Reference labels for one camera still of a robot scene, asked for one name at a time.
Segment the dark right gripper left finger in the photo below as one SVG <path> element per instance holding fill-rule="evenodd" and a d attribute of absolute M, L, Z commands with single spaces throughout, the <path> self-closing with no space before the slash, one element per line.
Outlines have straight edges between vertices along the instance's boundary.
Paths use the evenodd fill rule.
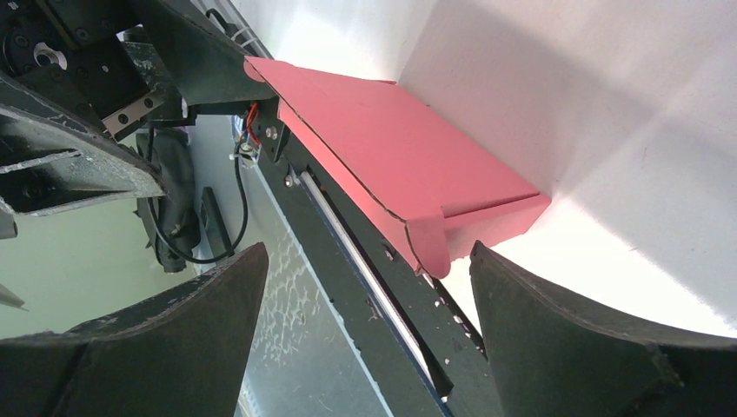
<path fill-rule="evenodd" d="M 268 270 L 258 242 L 66 332 L 2 340 L 2 415 L 234 415 Z"/>

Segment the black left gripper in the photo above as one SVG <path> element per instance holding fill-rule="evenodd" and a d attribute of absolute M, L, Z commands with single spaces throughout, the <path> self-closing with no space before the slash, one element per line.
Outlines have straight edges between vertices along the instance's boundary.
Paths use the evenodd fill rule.
<path fill-rule="evenodd" d="M 187 103 L 274 97 L 245 63 L 191 1 L 3 1 L 1 210 L 164 195 L 157 169 L 117 142 L 193 125 Z"/>

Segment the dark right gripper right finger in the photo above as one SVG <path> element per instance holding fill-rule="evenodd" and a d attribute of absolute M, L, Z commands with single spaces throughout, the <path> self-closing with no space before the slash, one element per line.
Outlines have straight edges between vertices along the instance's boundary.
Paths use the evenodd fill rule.
<path fill-rule="evenodd" d="M 733 416 L 736 341 L 649 321 L 477 242 L 470 278 L 507 416 Z"/>

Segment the pink cardboard box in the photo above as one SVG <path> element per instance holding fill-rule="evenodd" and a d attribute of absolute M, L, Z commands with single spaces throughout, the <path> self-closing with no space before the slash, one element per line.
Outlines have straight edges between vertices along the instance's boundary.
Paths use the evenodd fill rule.
<path fill-rule="evenodd" d="M 390 81 L 248 57 L 277 117 L 418 274 L 526 233 L 549 198 Z"/>

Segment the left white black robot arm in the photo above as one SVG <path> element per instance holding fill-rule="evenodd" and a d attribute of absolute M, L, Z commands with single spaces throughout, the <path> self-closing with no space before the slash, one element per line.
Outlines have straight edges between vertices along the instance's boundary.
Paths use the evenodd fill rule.
<path fill-rule="evenodd" d="M 230 1 L 2 2 L 2 238 L 21 215 L 133 198 L 157 261 L 182 270 L 214 202 L 186 129 L 267 98 L 240 73 L 264 53 Z"/>

